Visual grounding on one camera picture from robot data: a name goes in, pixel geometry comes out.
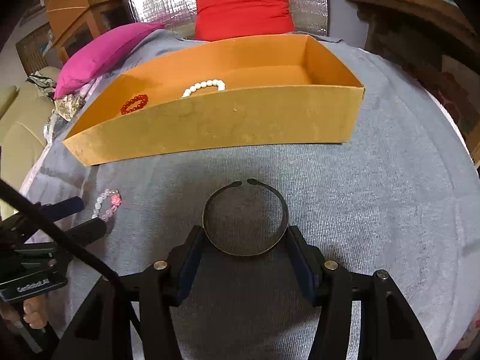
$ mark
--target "pink pillow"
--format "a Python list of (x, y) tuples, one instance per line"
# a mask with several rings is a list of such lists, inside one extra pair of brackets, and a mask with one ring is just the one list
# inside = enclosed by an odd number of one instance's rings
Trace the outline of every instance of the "pink pillow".
[(132, 23), (105, 32), (78, 50), (63, 66), (57, 80), (55, 99), (68, 95), (108, 72), (162, 23)]

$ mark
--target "bed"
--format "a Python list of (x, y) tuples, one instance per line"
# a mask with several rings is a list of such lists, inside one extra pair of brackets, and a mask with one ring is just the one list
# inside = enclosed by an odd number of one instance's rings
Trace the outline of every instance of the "bed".
[[(349, 142), (234, 147), (84, 167), (62, 144), (71, 122), (54, 138), (27, 197), (42, 203), (82, 197), (86, 209), (65, 220), (66, 229), (90, 219), (106, 188), (119, 190), (123, 202), (107, 223), (108, 236), (88, 249), (125, 275), (182, 243), (201, 223), (212, 192), (255, 177), (285, 196), (290, 224), (326, 257), (363, 274), (389, 271), (443, 360), (480, 303), (477, 172), (458, 131), (416, 81), (381, 57), (340, 40), (317, 39), (366, 87)], [(103, 76), (83, 110), (118, 74), (198, 43), (167, 30), (153, 32)], [(237, 199), (233, 194), (224, 200), (224, 218), (236, 215)], [(248, 221), (224, 226), (276, 218), (276, 207), (261, 207)], [(34, 241), (44, 237), (37, 233)], [(233, 237), (240, 246), (244, 242), (240, 231)], [(60, 334), (98, 280), (77, 260), (68, 276), (68, 286), (49, 294), (50, 320)], [(246, 260), (209, 245), (190, 296), (172, 318), (185, 359), (300, 359), (310, 351), (318, 311), (302, 299), (283, 244)], [(359, 323), (355, 304), (348, 359), (356, 359)], [(135, 358), (141, 359), (133, 337)]]

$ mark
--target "wooden cabinet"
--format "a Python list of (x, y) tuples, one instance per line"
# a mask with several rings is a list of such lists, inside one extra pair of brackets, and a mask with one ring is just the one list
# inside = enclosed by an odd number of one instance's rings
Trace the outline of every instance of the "wooden cabinet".
[(129, 21), (122, 0), (44, 1), (55, 36), (53, 46), (62, 62), (102, 33)]

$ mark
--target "white pearl bracelet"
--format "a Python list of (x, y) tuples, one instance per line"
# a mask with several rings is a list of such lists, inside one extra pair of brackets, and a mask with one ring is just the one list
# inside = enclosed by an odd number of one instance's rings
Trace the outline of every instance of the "white pearl bracelet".
[(217, 90), (224, 91), (225, 90), (225, 83), (220, 79), (209, 79), (208, 81), (198, 82), (195, 85), (185, 89), (182, 97), (188, 97), (196, 90), (201, 88), (206, 88), (207, 86), (216, 86)]

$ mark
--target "metal bolt head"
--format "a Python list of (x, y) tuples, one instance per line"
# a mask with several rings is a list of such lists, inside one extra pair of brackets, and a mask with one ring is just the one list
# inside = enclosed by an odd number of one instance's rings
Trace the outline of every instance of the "metal bolt head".
[(338, 263), (336, 261), (333, 261), (332, 259), (325, 261), (323, 265), (326, 269), (330, 269), (331, 271), (334, 271), (338, 268)]
[(165, 269), (168, 267), (168, 263), (166, 261), (163, 261), (162, 259), (160, 261), (156, 261), (153, 264), (153, 268), (155, 268), (157, 271), (161, 271), (162, 269)]
[(382, 280), (387, 280), (390, 275), (388, 274), (388, 272), (385, 270), (385, 269), (380, 269), (377, 271), (377, 276), (379, 278), (381, 278)]

